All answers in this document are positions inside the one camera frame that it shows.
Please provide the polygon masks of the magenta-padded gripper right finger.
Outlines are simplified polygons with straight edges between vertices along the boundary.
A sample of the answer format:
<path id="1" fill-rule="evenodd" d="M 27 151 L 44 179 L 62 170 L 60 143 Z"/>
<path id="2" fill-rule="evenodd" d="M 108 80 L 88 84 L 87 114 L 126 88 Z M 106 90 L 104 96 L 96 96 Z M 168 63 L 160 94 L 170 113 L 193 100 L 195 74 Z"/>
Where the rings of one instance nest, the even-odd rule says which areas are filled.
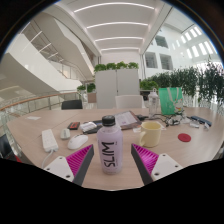
<path id="1" fill-rule="evenodd" d="M 156 154 L 142 146 L 132 144 L 131 154 L 144 185 L 148 185 L 182 169 L 168 154 Z"/>

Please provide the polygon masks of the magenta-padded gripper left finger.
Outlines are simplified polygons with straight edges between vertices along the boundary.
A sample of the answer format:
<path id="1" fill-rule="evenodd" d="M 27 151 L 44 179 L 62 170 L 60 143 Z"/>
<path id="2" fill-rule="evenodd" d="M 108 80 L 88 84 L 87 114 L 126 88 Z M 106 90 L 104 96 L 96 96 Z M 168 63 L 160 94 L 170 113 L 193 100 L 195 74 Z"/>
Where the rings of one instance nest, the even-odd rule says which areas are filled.
<path id="1" fill-rule="evenodd" d="M 58 156 L 45 170 L 65 180 L 81 186 L 94 155 L 94 147 L 89 145 L 67 157 Z"/>

